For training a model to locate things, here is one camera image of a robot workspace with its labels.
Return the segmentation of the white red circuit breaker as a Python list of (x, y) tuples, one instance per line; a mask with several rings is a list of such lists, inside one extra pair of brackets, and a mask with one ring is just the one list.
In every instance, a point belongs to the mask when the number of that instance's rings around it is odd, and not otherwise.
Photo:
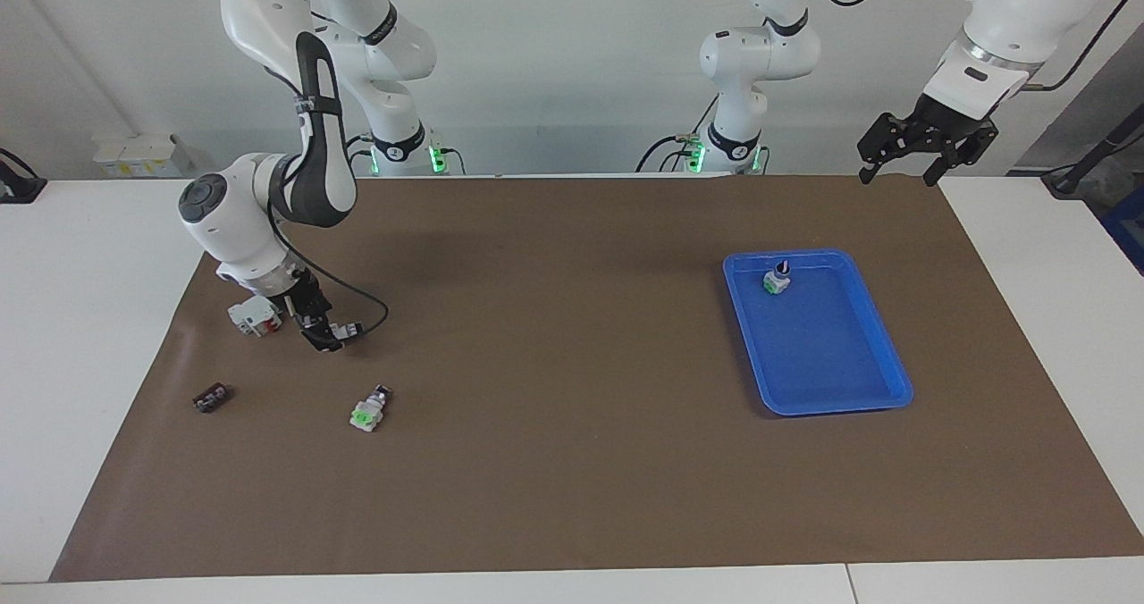
[(230, 305), (227, 311), (230, 320), (243, 334), (264, 337), (283, 327), (281, 311), (270, 299), (252, 296), (245, 302)]

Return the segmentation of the black stand pole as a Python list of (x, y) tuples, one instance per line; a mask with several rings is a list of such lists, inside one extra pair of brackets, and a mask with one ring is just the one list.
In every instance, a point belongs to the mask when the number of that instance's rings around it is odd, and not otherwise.
[(1042, 173), (1041, 183), (1052, 196), (1068, 198), (1077, 192), (1078, 186), (1096, 168), (1096, 165), (1103, 162), (1109, 156), (1133, 148), (1136, 141), (1141, 140), (1144, 140), (1144, 102), (1141, 102), (1131, 114), (1126, 116), (1079, 160)]

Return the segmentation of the blue plastic tray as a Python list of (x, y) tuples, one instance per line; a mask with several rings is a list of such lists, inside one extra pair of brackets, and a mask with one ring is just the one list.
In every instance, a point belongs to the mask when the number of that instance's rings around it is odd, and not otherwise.
[[(761, 279), (791, 262), (791, 285)], [(761, 403), (784, 418), (899, 410), (912, 381), (861, 270), (845, 251), (746, 251), (723, 259), (728, 299)]]

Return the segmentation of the blue storage box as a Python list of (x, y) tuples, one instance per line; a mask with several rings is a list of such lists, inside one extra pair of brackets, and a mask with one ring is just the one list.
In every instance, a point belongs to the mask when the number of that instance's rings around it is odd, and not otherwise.
[(1133, 190), (1099, 218), (1126, 259), (1144, 277), (1144, 185)]

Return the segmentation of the brown table mat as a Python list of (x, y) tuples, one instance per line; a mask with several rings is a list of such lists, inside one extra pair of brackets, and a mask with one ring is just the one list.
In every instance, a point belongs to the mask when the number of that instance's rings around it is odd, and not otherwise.
[[(373, 180), (289, 240), (388, 321), (336, 353), (244, 336), (200, 259), (53, 580), (1144, 555), (916, 178)], [(722, 263), (791, 248), (855, 259), (909, 406), (764, 407)]]

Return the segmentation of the black clamp mount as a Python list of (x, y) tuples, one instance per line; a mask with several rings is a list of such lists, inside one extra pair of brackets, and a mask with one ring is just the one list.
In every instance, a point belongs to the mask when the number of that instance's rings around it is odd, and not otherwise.
[(0, 205), (27, 205), (37, 200), (48, 180), (7, 148), (0, 148)]

